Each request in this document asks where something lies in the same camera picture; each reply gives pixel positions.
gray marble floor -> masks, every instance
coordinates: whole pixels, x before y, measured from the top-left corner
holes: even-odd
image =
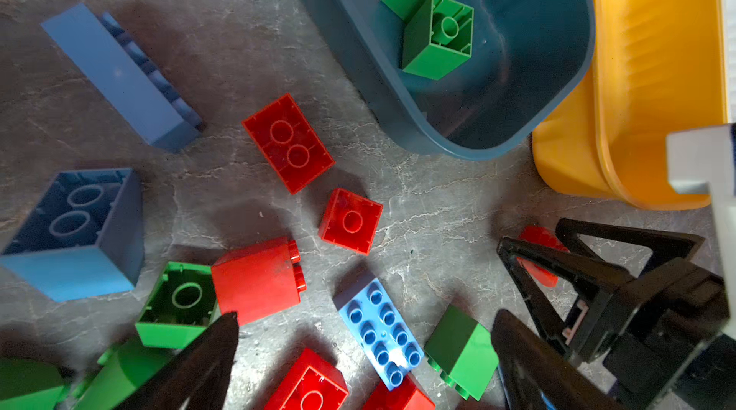
[[[52,43],[39,23],[83,1],[109,10],[207,122],[178,155],[148,147]],[[52,303],[0,268],[0,354],[45,359],[80,376],[133,332],[167,260],[212,263],[223,253],[291,234],[302,251],[302,303],[241,329],[226,408],[260,409],[304,346],[337,364],[361,405],[378,382],[331,298],[357,268],[378,275],[421,344],[447,304],[486,326],[499,308],[529,314],[495,256],[502,235],[559,217],[694,232],[697,261],[718,270],[710,210],[639,211],[555,193],[534,169],[529,143],[491,162],[412,155],[394,145],[319,36],[299,0],[0,0],[0,244],[69,168],[131,166],[144,184],[146,259],[136,289]],[[290,92],[336,159],[291,196],[240,121]],[[327,197],[344,186],[385,205],[369,257],[317,238]],[[646,252],[594,242],[603,257],[641,269]],[[571,287],[549,291],[561,311]],[[601,387],[600,366],[582,371]],[[503,407],[494,378],[465,402],[426,363],[416,371],[437,408]],[[660,408],[685,408],[669,396]]]

light blue duplo brick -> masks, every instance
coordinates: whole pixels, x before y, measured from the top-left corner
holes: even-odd
[[[386,387],[391,391],[399,386],[422,361],[424,351],[381,281],[366,272],[333,301]]]
[[[78,4],[41,26],[146,143],[176,152],[199,137],[198,114],[109,13]]]
[[[132,168],[60,172],[0,266],[58,302],[133,290],[143,266],[142,212]]]

yellow plastic bin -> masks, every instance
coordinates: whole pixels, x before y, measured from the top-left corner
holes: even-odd
[[[721,0],[593,2],[593,66],[534,130],[539,174],[563,194],[705,207],[667,183],[665,137],[728,122]]]

red 1x2 brick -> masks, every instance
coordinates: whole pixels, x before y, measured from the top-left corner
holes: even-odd
[[[342,373],[306,348],[263,410],[338,410],[347,395]]]
[[[382,212],[381,204],[336,188],[319,225],[319,237],[330,244],[368,255]]]
[[[289,93],[244,120],[243,127],[291,194],[335,165]]]
[[[389,392],[383,382],[378,383],[363,410],[434,410],[434,402],[419,385],[417,378],[406,374],[399,387]]]
[[[297,243],[286,237],[233,250],[212,266],[222,313],[238,313],[245,325],[301,302],[307,289]]]

blue plastic bin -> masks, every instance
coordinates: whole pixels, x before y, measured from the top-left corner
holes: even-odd
[[[401,71],[404,24],[380,0],[302,1],[383,130],[419,154],[504,154],[593,57],[592,0],[457,0],[475,8],[473,58],[439,81]]]
[[[133,290],[143,266],[138,175],[61,172],[0,253],[0,266],[58,302]]]

